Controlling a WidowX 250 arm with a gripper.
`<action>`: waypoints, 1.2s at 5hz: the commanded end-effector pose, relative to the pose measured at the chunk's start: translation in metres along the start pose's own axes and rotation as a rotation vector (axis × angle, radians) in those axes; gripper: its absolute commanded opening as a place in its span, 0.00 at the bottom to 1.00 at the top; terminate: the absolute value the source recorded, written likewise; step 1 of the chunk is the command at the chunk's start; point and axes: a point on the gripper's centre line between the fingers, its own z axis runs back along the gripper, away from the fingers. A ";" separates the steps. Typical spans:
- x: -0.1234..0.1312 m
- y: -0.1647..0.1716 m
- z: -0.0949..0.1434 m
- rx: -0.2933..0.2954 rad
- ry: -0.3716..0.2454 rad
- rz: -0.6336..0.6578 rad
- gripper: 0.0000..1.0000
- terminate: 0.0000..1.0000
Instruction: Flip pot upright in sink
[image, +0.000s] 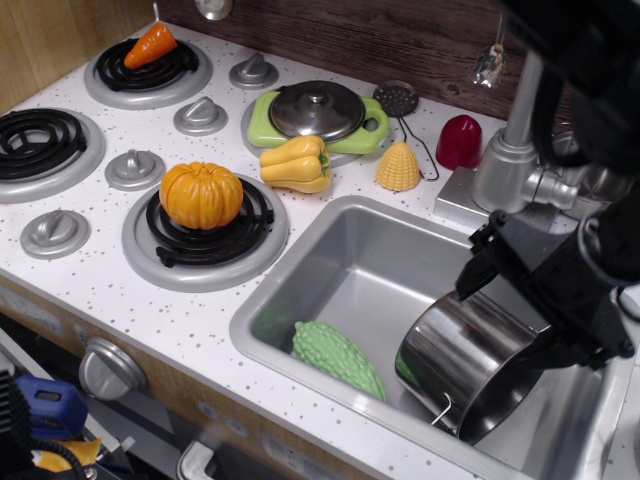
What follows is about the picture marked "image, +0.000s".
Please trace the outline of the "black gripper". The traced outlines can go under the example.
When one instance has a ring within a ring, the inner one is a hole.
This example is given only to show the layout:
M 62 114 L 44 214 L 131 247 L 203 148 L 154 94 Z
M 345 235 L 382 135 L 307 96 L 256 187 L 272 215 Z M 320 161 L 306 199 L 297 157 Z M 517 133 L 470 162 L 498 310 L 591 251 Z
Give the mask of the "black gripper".
M 549 234 L 495 211 L 471 235 L 472 257 L 455 282 L 458 298 L 501 276 L 548 323 L 510 360 L 515 371 L 598 370 L 613 358 L 634 357 L 614 296 L 634 285 L 635 275 L 616 270 L 617 255 L 605 257 L 601 219 L 595 215 L 571 233 Z

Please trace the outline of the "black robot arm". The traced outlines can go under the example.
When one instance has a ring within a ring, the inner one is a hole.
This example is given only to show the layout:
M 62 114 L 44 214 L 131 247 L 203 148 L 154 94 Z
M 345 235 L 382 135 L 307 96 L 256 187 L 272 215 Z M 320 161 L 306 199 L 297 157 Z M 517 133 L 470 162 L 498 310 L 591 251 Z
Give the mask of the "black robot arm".
M 633 1 L 505 1 L 509 30 L 542 60 L 533 142 L 558 167 L 639 177 L 639 7 Z M 547 321 L 520 356 L 532 370 L 603 368 L 635 347 L 612 294 L 639 282 L 639 190 L 545 234 L 496 211 L 456 282 L 468 298 L 505 278 Z

